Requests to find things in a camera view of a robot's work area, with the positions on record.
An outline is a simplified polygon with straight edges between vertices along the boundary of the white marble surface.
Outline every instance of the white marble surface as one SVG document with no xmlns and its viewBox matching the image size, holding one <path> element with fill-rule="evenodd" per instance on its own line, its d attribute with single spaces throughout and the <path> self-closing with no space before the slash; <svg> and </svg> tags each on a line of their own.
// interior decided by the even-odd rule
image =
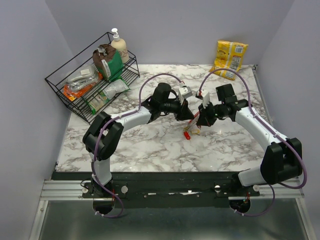
<svg viewBox="0 0 320 240">
<path fill-rule="evenodd" d="M 138 105 L 142 83 L 158 73 L 171 73 L 183 80 L 193 91 L 198 90 L 211 65 L 139 65 L 140 75 L 131 90 L 121 94 L 105 112 L 116 114 Z M 250 66 L 239 73 L 248 83 L 252 104 L 266 119 L 263 102 Z M 150 81 L 142 92 L 142 99 L 150 96 L 159 82 L 169 83 L 174 90 L 178 82 L 169 76 Z M 218 103 L 216 87 L 231 83 L 238 99 L 247 99 L 247 92 L 239 78 L 227 80 L 212 74 L 204 85 L 210 91 L 213 104 Z M 193 113 L 201 100 L 188 98 Z M 187 121 L 176 121 L 172 114 L 156 121 L 137 126 L 122 134 L 117 150 L 110 160 L 113 172 L 189 172 L 189 171 L 241 171 L 260 164 L 264 152 L 257 141 L 240 125 L 230 119 L 217 120 L 212 127 L 202 127 L 199 135 L 187 140 L 183 128 Z M 71 114 L 56 170 L 59 172 L 90 172 L 90 156 L 82 143 L 89 125 Z"/>
</svg>

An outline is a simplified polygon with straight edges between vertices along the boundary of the soap dispenser bottle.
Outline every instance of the soap dispenser bottle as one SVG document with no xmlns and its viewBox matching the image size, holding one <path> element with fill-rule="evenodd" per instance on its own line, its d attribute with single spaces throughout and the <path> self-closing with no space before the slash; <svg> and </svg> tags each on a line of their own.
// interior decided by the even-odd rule
<svg viewBox="0 0 320 240">
<path fill-rule="evenodd" d="M 111 32 L 113 33 L 113 40 L 111 42 L 111 46 L 118 50 L 123 63 L 128 62 L 129 53 L 125 40 L 119 37 L 117 28 L 112 28 Z"/>
</svg>

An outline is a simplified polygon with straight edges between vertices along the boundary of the black metal shelf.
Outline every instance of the black metal shelf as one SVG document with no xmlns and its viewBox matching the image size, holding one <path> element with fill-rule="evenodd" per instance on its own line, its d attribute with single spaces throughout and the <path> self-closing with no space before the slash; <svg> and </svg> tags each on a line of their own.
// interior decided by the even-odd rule
<svg viewBox="0 0 320 240">
<path fill-rule="evenodd" d="M 106 32 L 81 52 L 79 52 L 72 59 L 67 61 L 65 64 L 60 66 L 54 72 L 52 72 L 49 76 L 45 78 L 45 81 L 49 84 L 55 94 L 59 97 L 59 99 L 63 102 L 63 104 L 70 109 L 73 113 L 77 114 L 80 118 L 85 120 L 88 123 L 91 123 L 96 115 L 103 111 L 107 106 L 109 106 L 121 93 L 118 93 L 113 97 L 109 102 L 107 102 L 103 107 L 97 111 L 96 114 L 92 114 L 92 110 L 88 103 L 92 101 L 103 89 L 105 89 L 110 83 L 107 80 L 102 79 L 99 81 L 93 88 L 91 88 L 88 92 L 86 92 L 82 97 L 75 99 L 74 101 L 69 100 L 63 93 L 64 85 L 66 79 L 82 67 L 84 64 L 93 63 L 92 53 L 93 51 L 100 45 L 111 43 L 112 33 Z M 123 64 L 123 68 L 119 69 L 114 75 L 117 76 L 119 72 L 121 72 L 120 76 L 124 80 L 124 82 L 129 86 L 132 84 L 138 77 L 140 77 L 137 57 L 130 51 L 129 60 Z"/>
</svg>

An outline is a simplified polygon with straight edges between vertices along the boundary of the yellow chip bag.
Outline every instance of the yellow chip bag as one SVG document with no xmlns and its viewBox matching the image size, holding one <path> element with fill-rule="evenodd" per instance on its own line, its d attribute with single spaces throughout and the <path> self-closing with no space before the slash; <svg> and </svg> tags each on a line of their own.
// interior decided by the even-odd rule
<svg viewBox="0 0 320 240">
<path fill-rule="evenodd" d="M 216 48 L 216 57 L 210 72 L 220 68 L 232 69 L 238 72 L 247 47 L 248 44 L 219 40 Z M 235 74 L 230 71 L 216 71 L 214 74 L 226 79 L 235 80 Z"/>
</svg>

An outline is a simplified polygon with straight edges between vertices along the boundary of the wall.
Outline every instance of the wall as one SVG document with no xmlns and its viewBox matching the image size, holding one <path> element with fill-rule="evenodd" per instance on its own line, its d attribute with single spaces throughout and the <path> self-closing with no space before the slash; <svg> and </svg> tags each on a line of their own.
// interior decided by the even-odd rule
<svg viewBox="0 0 320 240">
<path fill-rule="evenodd" d="M 293 0 L 46 0 L 74 54 L 118 28 L 139 63 L 212 64 L 217 40 L 257 64 Z"/>
<path fill-rule="evenodd" d="M 72 56 L 43 0 L 0 3 L 0 239 L 29 239 L 69 112 L 44 77 Z"/>
<path fill-rule="evenodd" d="M 258 77 L 274 125 L 302 142 L 308 182 L 303 188 L 320 238 L 319 63 L 320 1 L 296 0 L 258 66 Z"/>
</svg>

